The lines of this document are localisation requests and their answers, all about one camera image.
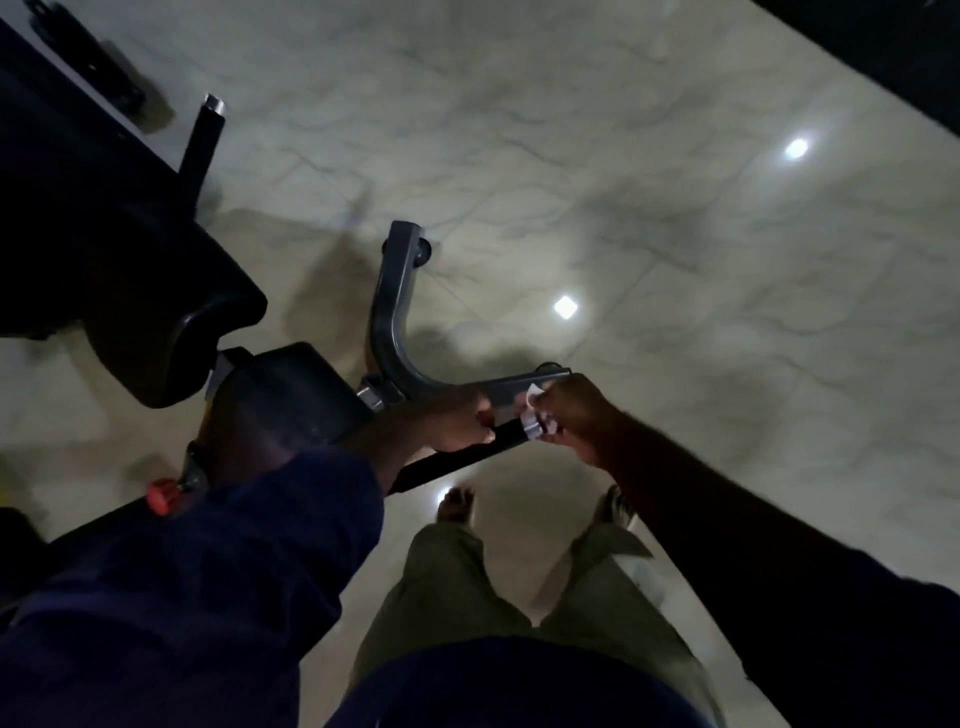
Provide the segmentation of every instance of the foot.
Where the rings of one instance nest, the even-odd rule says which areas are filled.
[[[633,517],[634,509],[627,505],[618,485],[612,485],[607,493],[600,497],[596,510],[593,511],[594,523],[612,523],[621,528],[627,528]]]
[[[437,523],[470,525],[473,521],[474,495],[472,488],[461,488],[458,485],[450,488],[437,508]]]

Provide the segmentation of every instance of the olive green shorts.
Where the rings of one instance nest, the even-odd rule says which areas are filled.
[[[457,523],[414,537],[403,576],[360,645],[348,692],[378,667],[411,652],[483,637],[528,637],[593,650],[673,688],[716,726],[723,718],[703,666],[660,610],[621,568],[650,559],[630,531],[592,525],[570,546],[569,581],[539,627],[493,590],[483,542]]]

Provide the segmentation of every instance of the marble floor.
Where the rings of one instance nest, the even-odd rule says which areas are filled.
[[[229,106],[212,234],[270,299],[229,343],[347,378],[390,221],[426,227],[409,336],[434,376],[556,360],[783,508],[960,588],[960,142],[746,0],[72,0],[176,116]],[[554,303],[568,296],[568,319]],[[194,399],[137,405],[78,332],[2,342],[0,477],[56,535],[174,471]],[[497,589],[541,585],[606,485],[530,445],[460,473]],[[303,664],[335,708],[432,484],[389,501]],[[663,558],[731,725],[782,720]]]

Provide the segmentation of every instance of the wheel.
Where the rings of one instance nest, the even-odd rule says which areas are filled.
[[[419,268],[426,265],[430,256],[433,254],[433,246],[430,245],[430,241],[425,237],[422,237],[417,241],[417,257],[414,258],[414,268]]]

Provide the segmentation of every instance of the navy blue shirt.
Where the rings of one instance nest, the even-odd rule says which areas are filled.
[[[382,523],[370,466],[325,449],[91,554],[0,640],[0,725],[295,726],[299,660],[339,618]],[[855,551],[840,562],[741,653],[748,674],[794,726],[960,724],[960,597]],[[389,663],[329,723],[605,724],[705,722],[616,660],[490,638]]]

